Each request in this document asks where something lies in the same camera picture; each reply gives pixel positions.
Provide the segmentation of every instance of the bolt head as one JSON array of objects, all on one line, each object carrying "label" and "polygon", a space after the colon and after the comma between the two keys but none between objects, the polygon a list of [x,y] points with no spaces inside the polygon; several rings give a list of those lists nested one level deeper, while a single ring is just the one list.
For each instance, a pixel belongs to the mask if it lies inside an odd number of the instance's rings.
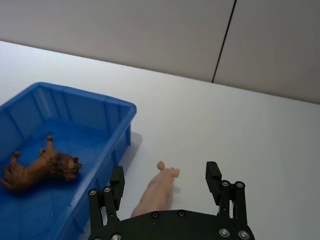
[{"label": "bolt head", "polygon": [[220,229],[219,229],[219,234],[220,234],[222,237],[224,237],[224,238],[227,238],[227,237],[230,236],[230,232],[229,232],[229,230],[226,229],[226,228],[220,228]]},{"label": "bolt head", "polygon": [[120,240],[121,239],[121,235],[120,234],[114,234],[112,235],[112,237],[110,238],[110,240]]},{"label": "bolt head", "polygon": [[96,190],[91,190],[89,194],[90,194],[90,195],[95,195],[96,193],[97,193]]},{"label": "bolt head", "polygon": [[229,186],[229,183],[228,183],[227,181],[223,181],[223,182],[222,182],[222,185],[225,186],[225,187],[227,187],[227,186]]},{"label": "bolt head", "polygon": [[241,239],[243,239],[243,240],[248,240],[248,239],[250,238],[249,233],[248,233],[247,231],[245,231],[245,230],[240,230],[240,231],[238,232],[238,235],[239,235],[239,237],[240,237]]},{"label": "bolt head", "polygon": [[236,186],[237,186],[238,188],[243,188],[243,187],[244,187],[244,184],[243,184],[242,182],[237,182],[237,183],[236,183]]}]

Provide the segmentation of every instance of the blue plastic bin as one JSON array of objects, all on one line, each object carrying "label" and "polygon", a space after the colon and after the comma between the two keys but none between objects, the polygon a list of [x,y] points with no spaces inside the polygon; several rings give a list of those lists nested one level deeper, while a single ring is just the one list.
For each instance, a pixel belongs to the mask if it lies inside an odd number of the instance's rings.
[{"label": "blue plastic bin", "polygon": [[78,157],[73,182],[46,180],[20,194],[0,184],[0,240],[77,239],[89,219],[89,189],[102,189],[131,142],[134,104],[70,87],[36,83],[0,107],[0,177],[15,151],[27,167],[54,136]]}]

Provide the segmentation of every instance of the white wall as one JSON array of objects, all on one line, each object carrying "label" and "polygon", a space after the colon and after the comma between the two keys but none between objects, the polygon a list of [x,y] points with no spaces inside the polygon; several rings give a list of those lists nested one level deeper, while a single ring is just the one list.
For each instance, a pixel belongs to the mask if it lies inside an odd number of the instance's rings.
[{"label": "white wall", "polygon": [[233,0],[1,0],[0,40],[211,81]]},{"label": "white wall", "polygon": [[237,1],[214,83],[320,103],[320,1]]}]

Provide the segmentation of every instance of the white table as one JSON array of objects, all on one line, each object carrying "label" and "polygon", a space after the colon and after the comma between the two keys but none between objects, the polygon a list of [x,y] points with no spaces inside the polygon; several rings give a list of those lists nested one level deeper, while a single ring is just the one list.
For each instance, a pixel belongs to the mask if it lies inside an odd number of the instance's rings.
[{"label": "white table", "polygon": [[35,82],[137,105],[121,220],[160,160],[181,169],[171,209],[216,214],[205,181],[215,161],[223,179],[246,183],[257,240],[319,238],[320,105],[0,42],[0,104]]}]

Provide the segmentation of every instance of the toy pig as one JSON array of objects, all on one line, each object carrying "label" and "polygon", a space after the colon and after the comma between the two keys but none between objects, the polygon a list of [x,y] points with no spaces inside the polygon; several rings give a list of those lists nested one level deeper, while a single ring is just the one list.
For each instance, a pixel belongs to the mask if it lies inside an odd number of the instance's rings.
[{"label": "toy pig", "polygon": [[179,176],[180,170],[173,167],[165,168],[163,161],[157,164],[157,168],[161,172],[148,184],[131,217],[167,209],[168,199],[173,191],[173,181]]},{"label": "toy pig", "polygon": [[22,192],[46,178],[65,181],[76,179],[82,164],[78,163],[77,157],[55,151],[53,139],[53,136],[47,137],[46,148],[40,150],[39,158],[29,167],[17,163],[21,153],[16,151],[10,165],[4,168],[5,180],[0,178],[0,183],[12,192]]}]

